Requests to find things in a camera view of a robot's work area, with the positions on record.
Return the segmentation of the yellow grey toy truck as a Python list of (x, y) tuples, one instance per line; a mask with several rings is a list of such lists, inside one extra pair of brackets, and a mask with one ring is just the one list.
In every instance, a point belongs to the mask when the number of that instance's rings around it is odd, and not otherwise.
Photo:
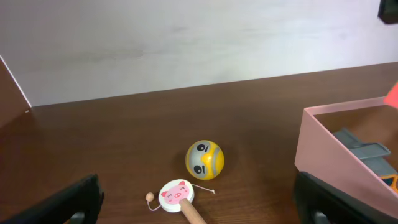
[(333, 133), (351, 153), (397, 193), (397, 171), (385, 160), (390, 150), (378, 142), (363, 142), (346, 128)]

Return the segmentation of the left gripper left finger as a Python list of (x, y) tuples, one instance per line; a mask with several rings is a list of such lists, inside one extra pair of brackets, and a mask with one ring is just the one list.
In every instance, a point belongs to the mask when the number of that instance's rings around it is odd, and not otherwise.
[(91, 174), (2, 223), (65, 223), (80, 214), (75, 222), (95, 224), (103, 202), (99, 177)]

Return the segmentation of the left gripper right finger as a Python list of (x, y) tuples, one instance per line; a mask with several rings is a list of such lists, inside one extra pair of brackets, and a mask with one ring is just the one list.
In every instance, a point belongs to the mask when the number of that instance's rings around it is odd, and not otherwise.
[(397, 224), (396, 218), (307, 172), (299, 172), (296, 176), (294, 202), (303, 224)]

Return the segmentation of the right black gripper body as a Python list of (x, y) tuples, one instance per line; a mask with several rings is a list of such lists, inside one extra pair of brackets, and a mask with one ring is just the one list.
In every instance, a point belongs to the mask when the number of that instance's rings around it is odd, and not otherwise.
[(398, 0), (380, 0), (378, 18), (385, 24), (398, 23)]

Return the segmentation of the multicolour puzzle cube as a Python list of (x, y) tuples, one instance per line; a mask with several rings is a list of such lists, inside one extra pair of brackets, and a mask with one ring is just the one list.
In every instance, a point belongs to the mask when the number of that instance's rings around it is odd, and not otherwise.
[(385, 105), (398, 109), (398, 82), (392, 87), (388, 94), (384, 97)]

